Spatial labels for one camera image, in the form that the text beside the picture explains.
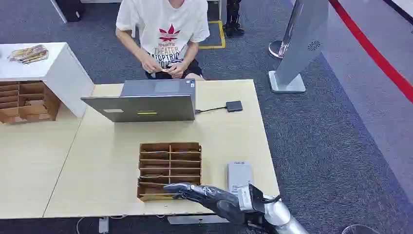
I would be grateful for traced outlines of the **person's left hand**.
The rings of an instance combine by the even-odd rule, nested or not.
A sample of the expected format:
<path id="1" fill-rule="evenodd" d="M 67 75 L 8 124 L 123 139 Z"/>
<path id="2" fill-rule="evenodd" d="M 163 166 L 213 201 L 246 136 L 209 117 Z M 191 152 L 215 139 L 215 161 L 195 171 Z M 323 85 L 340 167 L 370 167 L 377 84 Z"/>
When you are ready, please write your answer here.
<path id="1" fill-rule="evenodd" d="M 182 78 L 184 72 L 188 68 L 188 64 L 185 62 L 173 63 L 166 72 L 171 75 L 172 78 Z"/>

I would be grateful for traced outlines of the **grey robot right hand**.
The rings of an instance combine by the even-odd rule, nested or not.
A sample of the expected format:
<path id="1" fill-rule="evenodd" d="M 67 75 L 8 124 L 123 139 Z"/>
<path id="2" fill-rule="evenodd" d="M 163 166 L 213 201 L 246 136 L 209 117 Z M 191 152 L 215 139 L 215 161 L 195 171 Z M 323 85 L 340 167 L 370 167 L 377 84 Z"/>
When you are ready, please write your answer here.
<path id="1" fill-rule="evenodd" d="M 207 185 L 172 183 L 163 187 L 174 194 L 173 198 L 197 202 L 229 222 L 260 227 L 264 223 L 263 192 L 251 184 L 245 188 L 248 201 L 239 201 L 237 195 Z"/>

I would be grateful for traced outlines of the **person's right hand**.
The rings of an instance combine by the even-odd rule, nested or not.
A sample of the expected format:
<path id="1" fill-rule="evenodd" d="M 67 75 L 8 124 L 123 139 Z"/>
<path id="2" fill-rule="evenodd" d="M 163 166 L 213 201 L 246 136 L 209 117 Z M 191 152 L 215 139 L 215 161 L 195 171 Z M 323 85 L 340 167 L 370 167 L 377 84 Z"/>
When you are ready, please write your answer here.
<path id="1" fill-rule="evenodd" d="M 162 72 L 163 70 L 160 64 L 149 54 L 143 55 L 140 61 L 142 63 L 144 70 L 149 74 Z"/>

